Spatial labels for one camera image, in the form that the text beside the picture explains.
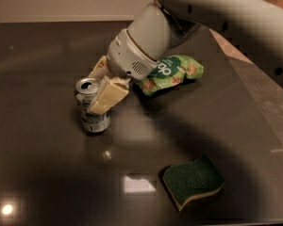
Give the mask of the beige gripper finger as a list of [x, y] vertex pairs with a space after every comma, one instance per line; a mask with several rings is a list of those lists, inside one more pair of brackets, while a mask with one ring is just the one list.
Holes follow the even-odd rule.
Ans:
[[129, 92], [129, 79], [104, 76], [99, 88], [92, 98], [87, 112], [89, 114], [103, 115], [112, 107], [119, 104]]
[[89, 73], [89, 77], [102, 79], [107, 73], [107, 57], [101, 56], [92, 71]]

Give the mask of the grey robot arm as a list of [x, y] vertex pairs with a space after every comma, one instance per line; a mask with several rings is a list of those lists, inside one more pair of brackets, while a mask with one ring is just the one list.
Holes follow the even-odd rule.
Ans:
[[263, 0], [158, 0], [111, 42], [92, 76], [100, 81], [88, 112], [101, 115], [158, 59], [204, 25], [227, 39], [283, 88], [283, 8]]

